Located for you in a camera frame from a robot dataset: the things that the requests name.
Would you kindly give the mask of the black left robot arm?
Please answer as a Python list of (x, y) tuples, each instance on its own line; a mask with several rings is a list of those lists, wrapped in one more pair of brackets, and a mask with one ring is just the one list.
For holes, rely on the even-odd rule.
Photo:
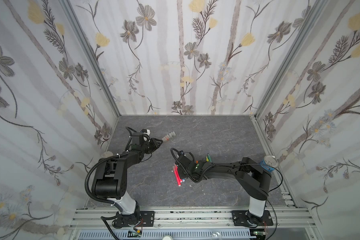
[(151, 138), (150, 131), (136, 131), (126, 127), (129, 140), (121, 154), (101, 158), (87, 173), (85, 191), (94, 201), (117, 208), (115, 217), (102, 217), (107, 223), (113, 221), (114, 228), (136, 226), (143, 221), (139, 204), (127, 193), (128, 168), (152, 155), (164, 141)]

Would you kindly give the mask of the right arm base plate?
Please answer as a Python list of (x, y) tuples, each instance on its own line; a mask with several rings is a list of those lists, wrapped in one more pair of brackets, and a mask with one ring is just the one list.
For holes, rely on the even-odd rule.
[(257, 228), (273, 226), (274, 222), (269, 211), (265, 210), (262, 217), (250, 214), (249, 211), (231, 211), (233, 223), (236, 227)]

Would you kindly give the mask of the pink marker pen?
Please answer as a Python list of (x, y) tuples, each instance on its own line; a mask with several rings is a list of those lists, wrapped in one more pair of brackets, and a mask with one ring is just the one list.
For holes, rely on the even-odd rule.
[(173, 170), (174, 170), (174, 174), (175, 174), (175, 177), (176, 177), (177, 184), (180, 187), (182, 185), (182, 179), (179, 176), (178, 168), (174, 167)]

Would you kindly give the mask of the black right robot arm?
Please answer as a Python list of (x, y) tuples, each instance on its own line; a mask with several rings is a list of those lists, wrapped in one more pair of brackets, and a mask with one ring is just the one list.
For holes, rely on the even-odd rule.
[(244, 157), (239, 162), (224, 164), (199, 161), (183, 152), (173, 153), (175, 165), (181, 179), (188, 178), (194, 183), (209, 179), (235, 179), (250, 196), (248, 210), (240, 221), (247, 228), (256, 228), (264, 222), (263, 215), (272, 175), (265, 168), (250, 158)]

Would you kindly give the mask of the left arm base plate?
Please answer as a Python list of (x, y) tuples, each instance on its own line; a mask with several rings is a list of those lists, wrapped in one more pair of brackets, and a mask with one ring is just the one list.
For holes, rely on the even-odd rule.
[(112, 222), (112, 226), (116, 229), (122, 227), (153, 227), (154, 220), (154, 211), (141, 211), (132, 215), (117, 214), (117, 217)]

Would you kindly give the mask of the red marker pen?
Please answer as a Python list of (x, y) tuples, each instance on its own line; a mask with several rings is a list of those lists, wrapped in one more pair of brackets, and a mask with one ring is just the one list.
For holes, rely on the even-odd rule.
[(177, 166), (174, 166), (174, 173), (176, 175), (176, 179), (177, 179), (177, 182), (178, 182), (178, 186), (181, 186), (181, 181), (182, 179), (180, 178), (179, 176), (179, 172), (178, 172), (178, 167)]

